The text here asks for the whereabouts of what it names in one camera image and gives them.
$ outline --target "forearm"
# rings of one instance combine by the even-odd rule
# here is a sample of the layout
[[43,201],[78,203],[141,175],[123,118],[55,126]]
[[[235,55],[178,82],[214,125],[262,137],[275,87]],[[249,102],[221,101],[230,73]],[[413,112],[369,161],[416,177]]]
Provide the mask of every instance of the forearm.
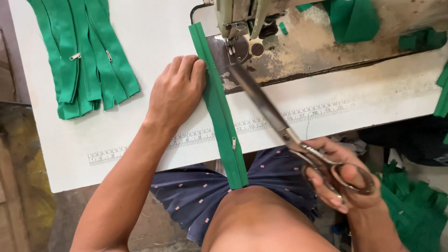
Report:
[[143,124],[134,140],[95,191],[79,221],[72,250],[126,248],[172,130]]
[[386,203],[348,213],[355,252],[408,252],[398,237]]

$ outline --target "ruler markings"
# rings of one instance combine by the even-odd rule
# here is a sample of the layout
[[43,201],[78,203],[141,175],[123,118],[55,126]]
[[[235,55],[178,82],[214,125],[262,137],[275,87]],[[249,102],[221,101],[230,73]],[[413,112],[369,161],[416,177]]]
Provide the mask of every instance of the ruler markings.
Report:
[[[282,112],[281,115],[285,118],[288,124],[296,124],[300,122],[307,122],[309,120],[317,118],[334,116],[354,110],[356,110],[354,99],[345,99],[300,109],[293,109]],[[271,125],[263,117],[236,121],[234,122],[234,125],[237,135],[244,135],[272,128]],[[167,150],[184,148],[196,144],[208,143],[211,141],[216,141],[213,127],[208,127],[200,130],[192,130],[190,132],[176,134],[171,143],[168,145]],[[121,156],[123,156],[123,153],[125,153],[127,148],[128,145],[125,145],[89,153],[87,156],[89,158],[90,166],[117,162],[121,158]]]

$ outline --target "scissor blade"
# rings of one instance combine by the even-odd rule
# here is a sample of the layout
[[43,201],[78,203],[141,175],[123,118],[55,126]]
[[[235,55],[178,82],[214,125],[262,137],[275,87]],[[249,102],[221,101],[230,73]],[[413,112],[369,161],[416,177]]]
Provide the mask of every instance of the scissor blade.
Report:
[[229,67],[229,71],[235,77],[238,84],[240,84],[243,90],[246,91],[247,95],[255,103],[261,114],[277,132],[281,132],[289,128],[289,125],[283,119],[283,116],[281,116],[274,104],[272,104],[263,90],[261,90],[247,71],[245,71],[239,64],[231,65]]

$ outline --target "scissors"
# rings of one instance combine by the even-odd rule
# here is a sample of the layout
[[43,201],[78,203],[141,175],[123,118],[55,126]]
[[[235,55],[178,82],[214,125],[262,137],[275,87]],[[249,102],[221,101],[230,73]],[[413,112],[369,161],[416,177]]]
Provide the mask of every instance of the scissors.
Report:
[[284,141],[289,151],[305,160],[309,164],[302,169],[302,174],[305,178],[308,176],[305,174],[307,168],[312,168],[323,179],[323,184],[330,191],[332,191],[338,198],[342,200],[342,204],[345,204],[345,199],[340,193],[333,187],[331,181],[336,180],[340,185],[347,187],[361,195],[371,195],[375,192],[375,183],[370,173],[363,168],[355,166],[359,174],[364,179],[365,187],[360,189],[346,182],[340,175],[341,168],[346,163],[333,162],[329,160],[324,154],[321,154],[318,150],[306,145],[302,142],[292,128],[285,121],[283,116],[275,108],[274,104],[269,100],[266,94],[261,90],[258,84],[252,79],[248,72],[246,72],[239,64],[234,64],[229,67],[230,73],[234,76],[235,80],[240,84],[247,95],[252,99],[255,105],[258,107],[261,114],[271,124],[272,128],[277,132],[279,137]]

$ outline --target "person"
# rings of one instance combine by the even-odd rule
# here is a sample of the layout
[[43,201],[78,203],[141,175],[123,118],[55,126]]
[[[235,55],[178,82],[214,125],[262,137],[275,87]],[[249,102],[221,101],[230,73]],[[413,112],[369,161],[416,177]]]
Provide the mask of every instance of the person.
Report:
[[[370,196],[338,188],[347,201],[342,204],[322,178],[306,169],[313,189],[302,176],[303,160],[290,155],[285,147],[258,152],[248,171],[249,185],[238,190],[229,190],[223,175],[203,165],[155,173],[173,136],[200,102],[205,72],[206,63],[197,56],[179,56],[156,79],[146,118],[87,204],[71,252],[128,252],[129,235],[150,190],[204,252],[338,251],[313,226],[316,195],[347,214],[355,251],[408,251],[374,175],[377,190]],[[306,144],[324,150],[333,161],[367,170],[352,152],[328,138],[307,140]],[[363,186],[353,165],[345,165],[341,176]]]

